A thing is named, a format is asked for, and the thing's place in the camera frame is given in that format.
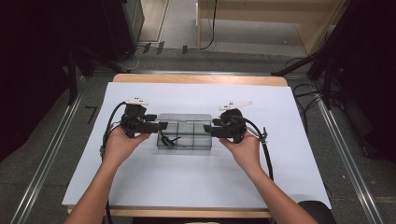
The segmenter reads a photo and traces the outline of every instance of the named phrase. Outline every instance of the black stand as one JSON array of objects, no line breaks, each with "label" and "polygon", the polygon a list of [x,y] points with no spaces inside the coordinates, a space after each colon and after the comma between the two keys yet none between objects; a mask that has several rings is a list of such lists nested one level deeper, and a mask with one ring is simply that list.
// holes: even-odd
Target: black stand
[{"label": "black stand", "polygon": [[297,63],[278,71],[271,73],[271,76],[283,77],[286,74],[308,64],[314,62],[310,69],[308,70],[309,79],[318,79],[320,75],[325,71],[325,79],[323,84],[323,102],[330,109],[330,90],[332,84],[333,74],[338,69],[337,64],[339,59],[335,58],[336,55],[341,55],[343,50],[343,44],[347,43],[348,40],[342,38],[345,33],[352,32],[347,30],[347,25],[351,22],[353,15],[355,14],[357,8],[361,5],[360,0],[351,0],[347,10],[341,17],[338,24],[335,26],[333,32],[330,34],[329,39],[324,43],[317,52],[309,55]]},{"label": "black stand", "polygon": [[118,68],[115,64],[111,63],[109,60],[97,55],[90,49],[86,47],[71,47],[67,59],[67,71],[69,75],[69,102],[71,105],[77,97],[78,88],[76,82],[76,65],[81,70],[81,73],[84,77],[92,77],[93,76],[93,67],[91,62],[87,58],[88,55],[90,58],[95,59],[99,63],[104,64],[108,68],[112,69],[116,73],[123,73],[120,68]]}]

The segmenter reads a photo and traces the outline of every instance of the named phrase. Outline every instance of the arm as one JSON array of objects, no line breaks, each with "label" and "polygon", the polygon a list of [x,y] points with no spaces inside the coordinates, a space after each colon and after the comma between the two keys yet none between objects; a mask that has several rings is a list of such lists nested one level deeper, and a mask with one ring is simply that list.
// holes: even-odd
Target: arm
[{"label": "arm", "polygon": [[148,138],[149,134],[129,138],[121,127],[113,130],[106,143],[102,164],[65,223],[102,223],[108,194],[118,168]]},{"label": "arm", "polygon": [[239,144],[225,138],[221,138],[220,142],[230,149],[238,165],[256,186],[276,223],[317,223],[264,172],[260,164],[259,140],[255,136],[245,132],[245,138]]}]

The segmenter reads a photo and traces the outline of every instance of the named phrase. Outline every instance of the white bracket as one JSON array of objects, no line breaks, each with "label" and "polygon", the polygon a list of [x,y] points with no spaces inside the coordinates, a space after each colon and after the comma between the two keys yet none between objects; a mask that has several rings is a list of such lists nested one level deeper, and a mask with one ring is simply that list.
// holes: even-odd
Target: white bracket
[{"label": "white bracket", "polygon": [[134,99],[129,99],[125,101],[127,105],[148,105],[149,102],[139,99],[139,97],[135,97]]},{"label": "white bracket", "polygon": [[253,105],[253,102],[251,102],[251,101],[249,101],[249,102],[230,102],[227,105],[219,107],[219,110],[231,110],[231,109],[240,108],[240,107],[246,106],[246,105]]}]

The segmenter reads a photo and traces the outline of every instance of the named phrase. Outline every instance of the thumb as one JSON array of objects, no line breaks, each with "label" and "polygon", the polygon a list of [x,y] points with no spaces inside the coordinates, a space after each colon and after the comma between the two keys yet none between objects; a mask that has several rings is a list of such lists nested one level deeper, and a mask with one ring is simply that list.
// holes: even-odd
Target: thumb
[{"label": "thumb", "polygon": [[138,146],[140,143],[142,143],[143,141],[148,139],[149,136],[150,136],[149,133],[141,133],[138,136],[136,136],[135,138],[131,138],[131,140],[136,144],[136,146]]},{"label": "thumb", "polygon": [[230,141],[230,140],[228,140],[227,138],[219,138],[219,141],[225,146],[225,147],[227,147],[230,151],[232,151],[231,150],[231,148],[232,148],[232,142]]}]

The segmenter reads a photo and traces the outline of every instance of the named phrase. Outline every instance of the hand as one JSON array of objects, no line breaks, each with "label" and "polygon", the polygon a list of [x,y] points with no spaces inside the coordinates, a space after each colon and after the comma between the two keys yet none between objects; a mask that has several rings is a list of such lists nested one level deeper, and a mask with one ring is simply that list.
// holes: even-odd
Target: hand
[{"label": "hand", "polygon": [[244,133],[242,142],[236,144],[227,138],[220,138],[219,141],[233,153],[236,163],[248,174],[256,169],[261,169],[259,139],[250,132]]},{"label": "hand", "polygon": [[115,128],[107,139],[103,164],[113,168],[120,165],[134,152],[140,143],[148,139],[150,134],[142,133],[135,138],[128,137],[121,126]]}]

